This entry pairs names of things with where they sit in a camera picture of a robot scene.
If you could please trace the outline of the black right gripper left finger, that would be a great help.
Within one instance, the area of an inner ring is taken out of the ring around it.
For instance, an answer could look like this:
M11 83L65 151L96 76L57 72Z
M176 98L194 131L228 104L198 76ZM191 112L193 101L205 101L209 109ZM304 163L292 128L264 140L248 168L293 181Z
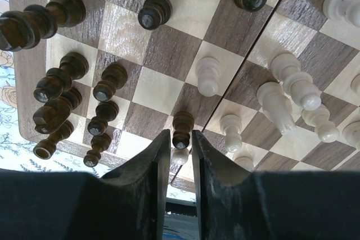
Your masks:
M101 178L1 172L2 239L161 239L170 131Z

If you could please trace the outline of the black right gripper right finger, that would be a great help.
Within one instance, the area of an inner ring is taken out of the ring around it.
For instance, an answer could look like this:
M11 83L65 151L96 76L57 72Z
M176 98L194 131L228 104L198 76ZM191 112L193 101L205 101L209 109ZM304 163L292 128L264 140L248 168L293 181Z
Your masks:
M248 171L192 132L201 239L358 239L356 171Z

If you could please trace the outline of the dark chess piece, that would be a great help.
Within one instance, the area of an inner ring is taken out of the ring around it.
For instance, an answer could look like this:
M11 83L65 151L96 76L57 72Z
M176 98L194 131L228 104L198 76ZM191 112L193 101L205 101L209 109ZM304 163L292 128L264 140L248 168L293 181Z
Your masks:
M194 117L185 111L177 112L173 118L172 143L176 149L185 149L190 144L190 132L194 128Z

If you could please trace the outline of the wooden chess board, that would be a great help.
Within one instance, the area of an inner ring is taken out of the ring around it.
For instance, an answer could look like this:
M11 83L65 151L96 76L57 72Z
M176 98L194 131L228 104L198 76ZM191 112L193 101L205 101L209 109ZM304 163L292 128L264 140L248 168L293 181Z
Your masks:
M23 10L49 0L9 0L4 10ZM263 113L257 89L273 81L269 62L293 54L301 70L313 78L329 120L339 130L359 120L359 97L351 82L359 74L359 28L327 19L323 0L267 0L258 12L236 7L233 0L170 0L168 22L146 30L138 22L145 0L83 0L87 17L71 29L59 29L30 50L13 53L20 135L36 144L44 135L34 130L33 97L37 82L69 51L89 63L85 77L75 81L81 105L70 115L74 132L58 151L81 159L91 148L88 123L96 114L92 91L112 62L128 73L126 85L113 100L119 106L108 124L112 137L100 165L116 167L149 145L163 129L171 129L175 114L187 111L194 127L220 151L225 151L219 122L227 114L241 118L242 150L260 170L359 169L359 148L344 137L320 141L314 127L292 107L296 133L284 136ZM219 89L212 97L197 88L197 62L213 57L221 65Z

